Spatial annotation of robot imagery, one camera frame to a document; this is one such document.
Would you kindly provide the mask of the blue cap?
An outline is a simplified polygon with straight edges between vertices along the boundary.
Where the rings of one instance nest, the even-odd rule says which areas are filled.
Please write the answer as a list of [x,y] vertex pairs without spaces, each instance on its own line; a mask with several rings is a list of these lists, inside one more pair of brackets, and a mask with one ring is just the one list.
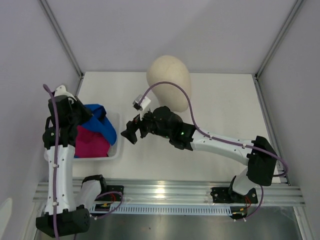
[[90,110],[92,116],[81,126],[88,131],[101,134],[113,146],[117,141],[117,133],[107,118],[107,111],[104,106],[100,104],[85,104],[84,106]]

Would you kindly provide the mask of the cream mannequin head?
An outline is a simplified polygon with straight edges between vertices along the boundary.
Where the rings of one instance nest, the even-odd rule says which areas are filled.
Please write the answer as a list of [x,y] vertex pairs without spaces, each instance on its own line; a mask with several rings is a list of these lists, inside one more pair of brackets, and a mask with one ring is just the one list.
[[[171,55],[158,57],[148,68],[146,80],[149,86],[159,82],[170,82],[181,87],[188,97],[192,95],[191,76],[186,65]],[[183,113],[189,108],[185,94],[170,84],[160,84],[152,92],[161,106],[167,106],[173,112]]]

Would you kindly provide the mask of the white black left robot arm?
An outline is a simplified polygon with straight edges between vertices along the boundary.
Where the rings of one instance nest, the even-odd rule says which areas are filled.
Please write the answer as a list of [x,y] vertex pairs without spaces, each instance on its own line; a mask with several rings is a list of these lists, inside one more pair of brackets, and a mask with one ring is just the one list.
[[83,179],[78,194],[73,190],[73,160],[77,127],[92,116],[77,97],[59,95],[48,100],[50,116],[42,140],[48,162],[48,194],[44,214],[36,228],[51,238],[85,233],[90,227],[89,208],[107,197],[104,177]]

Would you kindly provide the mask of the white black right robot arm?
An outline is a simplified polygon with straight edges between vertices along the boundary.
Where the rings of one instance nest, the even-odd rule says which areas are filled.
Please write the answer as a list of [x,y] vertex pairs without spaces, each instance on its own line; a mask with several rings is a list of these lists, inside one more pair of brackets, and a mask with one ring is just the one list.
[[168,139],[179,150],[209,152],[244,165],[245,170],[234,176],[229,185],[227,194],[233,202],[241,201],[257,186],[269,187],[275,176],[277,155],[263,136],[243,140],[210,134],[183,122],[166,106],[148,110],[143,116],[137,115],[126,123],[121,135],[135,144],[138,141],[136,132],[140,132],[141,138],[152,134]]

